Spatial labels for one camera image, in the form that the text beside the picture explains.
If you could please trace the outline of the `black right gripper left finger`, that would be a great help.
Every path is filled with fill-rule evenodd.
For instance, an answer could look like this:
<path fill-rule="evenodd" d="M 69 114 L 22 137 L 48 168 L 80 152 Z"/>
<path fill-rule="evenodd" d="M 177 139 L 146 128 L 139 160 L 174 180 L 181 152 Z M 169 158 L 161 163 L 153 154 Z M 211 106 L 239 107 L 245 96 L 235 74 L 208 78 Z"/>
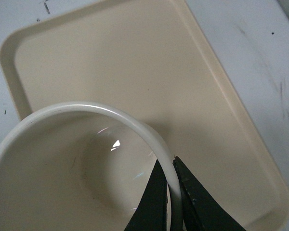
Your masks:
<path fill-rule="evenodd" d="M 167 181 L 159 161 L 155 162 L 139 205 L 126 231 L 165 231 L 167 229 Z"/>

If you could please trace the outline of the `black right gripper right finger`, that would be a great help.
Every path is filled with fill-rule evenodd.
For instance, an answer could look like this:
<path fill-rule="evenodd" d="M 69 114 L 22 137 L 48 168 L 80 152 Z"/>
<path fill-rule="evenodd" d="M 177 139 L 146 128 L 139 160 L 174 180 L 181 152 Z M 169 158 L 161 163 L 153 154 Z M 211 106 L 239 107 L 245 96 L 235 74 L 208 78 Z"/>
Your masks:
<path fill-rule="evenodd" d="M 179 157 L 175 157 L 173 164 L 180 183 L 184 226 L 187 231 L 244 230 L 217 203 Z"/>

